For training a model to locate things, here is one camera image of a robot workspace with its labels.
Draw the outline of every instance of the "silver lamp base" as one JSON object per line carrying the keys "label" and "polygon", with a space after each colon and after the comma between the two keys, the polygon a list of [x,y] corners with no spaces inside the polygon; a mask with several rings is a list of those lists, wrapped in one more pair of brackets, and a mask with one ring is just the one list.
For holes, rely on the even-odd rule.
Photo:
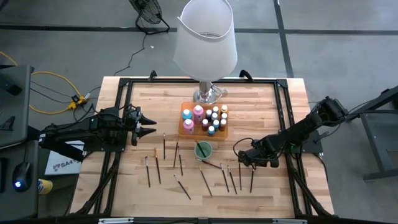
{"label": "silver lamp base", "polygon": [[196,103],[215,103],[220,96],[217,96],[217,92],[212,89],[213,84],[211,82],[200,82],[199,90],[193,93],[193,101]]}

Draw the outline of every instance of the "gray floor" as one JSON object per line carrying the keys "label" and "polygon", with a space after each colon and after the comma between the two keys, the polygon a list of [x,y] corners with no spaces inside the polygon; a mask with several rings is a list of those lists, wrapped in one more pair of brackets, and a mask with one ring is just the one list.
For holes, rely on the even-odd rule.
{"label": "gray floor", "polygon": [[[172,27],[187,0],[159,0]],[[235,28],[277,29],[272,0],[230,0]],[[396,30],[395,0],[280,0],[286,29]],[[0,22],[74,26],[134,26],[136,13],[127,1],[13,0],[0,12]],[[140,49],[144,34],[138,32],[0,31],[0,50],[37,71],[65,75],[86,93],[100,85],[102,77],[126,66]],[[183,75],[172,61],[175,33],[148,36],[146,49],[134,57],[130,69],[120,75]],[[286,77],[279,34],[236,34],[238,65],[254,77]],[[329,95],[348,109],[368,101],[398,84],[398,36],[396,35],[287,35],[294,76],[305,79],[308,98]],[[0,57],[0,63],[9,63]],[[72,94],[64,82],[46,75],[33,78]],[[36,107],[57,111],[65,107],[35,93]],[[29,123],[41,129],[53,123],[72,122],[72,113],[46,116],[31,112]],[[341,217],[384,222],[398,220],[398,180],[363,182],[377,165],[359,120],[343,124],[322,141],[335,213]],[[42,215],[59,215],[73,189],[54,193],[42,204]]]}

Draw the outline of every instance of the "white lampshade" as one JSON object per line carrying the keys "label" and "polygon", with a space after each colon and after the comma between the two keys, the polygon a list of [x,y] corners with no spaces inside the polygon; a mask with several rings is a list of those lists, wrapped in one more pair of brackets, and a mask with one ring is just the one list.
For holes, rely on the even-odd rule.
{"label": "white lampshade", "polygon": [[193,79],[212,82],[234,70],[232,8],[226,0],[191,0],[178,17],[174,61]]}

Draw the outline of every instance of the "wooden table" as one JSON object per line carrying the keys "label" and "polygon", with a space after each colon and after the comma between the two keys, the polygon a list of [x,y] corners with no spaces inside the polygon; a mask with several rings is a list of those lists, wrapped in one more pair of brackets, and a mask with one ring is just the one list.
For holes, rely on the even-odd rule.
{"label": "wooden table", "polygon": [[[114,106],[120,77],[104,77],[97,110]],[[310,111],[301,78],[287,79],[295,121],[300,121]],[[229,193],[226,191],[220,170],[203,165],[195,159],[194,141],[180,139],[183,176],[178,166],[173,169],[174,151],[177,141],[180,105],[192,101],[197,84],[192,83],[135,83],[131,102],[141,106],[147,118],[157,121],[156,133],[139,140],[133,147],[127,140],[126,151],[122,154],[118,180],[114,195],[112,216],[125,217],[221,217],[221,218],[289,218],[294,217],[289,190],[286,163],[283,156],[278,168],[259,167],[255,171],[252,193],[249,193],[251,169],[242,166],[242,190],[239,190],[239,171],[233,144],[246,137],[260,139],[274,134],[279,129],[279,119],[272,85],[223,84],[228,95],[220,103],[229,108],[229,136],[225,141],[212,141],[213,155],[210,161],[222,162],[232,169],[234,182],[238,188],[235,195],[231,179],[227,176]],[[163,133],[166,133],[166,160],[163,160]],[[154,148],[159,154],[162,184],[159,184]],[[242,142],[237,150],[248,149],[249,142]],[[148,188],[145,157],[149,158],[151,188]],[[75,212],[89,199],[100,179],[103,152],[94,152],[83,161],[78,179],[71,212]],[[333,213],[326,176],[320,161],[311,154],[303,155],[307,184],[319,202]],[[199,171],[203,170],[214,197]],[[176,180],[177,175],[192,200],[184,194]],[[299,190],[300,208],[304,211],[302,193]],[[107,189],[104,191],[103,207],[106,204]]]}

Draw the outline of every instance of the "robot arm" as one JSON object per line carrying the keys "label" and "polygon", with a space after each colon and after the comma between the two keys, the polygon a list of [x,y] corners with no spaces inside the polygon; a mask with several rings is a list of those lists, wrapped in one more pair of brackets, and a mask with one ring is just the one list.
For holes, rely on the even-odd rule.
{"label": "robot arm", "polygon": [[39,146],[58,152],[71,159],[82,161],[80,150],[66,144],[67,141],[79,140],[85,143],[84,150],[110,151],[124,149],[126,132],[132,132],[131,144],[137,145],[137,139],[156,131],[141,125],[156,124],[141,113],[141,107],[130,105],[127,115],[119,117],[119,109],[112,107],[100,110],[96,115],[71,124],[51,124],[40,132]]}
{"label": "robot arm", "polygon": [[277,134],[268,135],[260,140],[252,140],[252,149],[239,151],[239,162],[245,166],[278,167],[278,157],[291,146],[300,146],[310,133],[321,126],[334,127],[341,124],[348,115],[340,102],[332,100],[328,96],[319,102],[311,112],[300,122],[292,125]]}

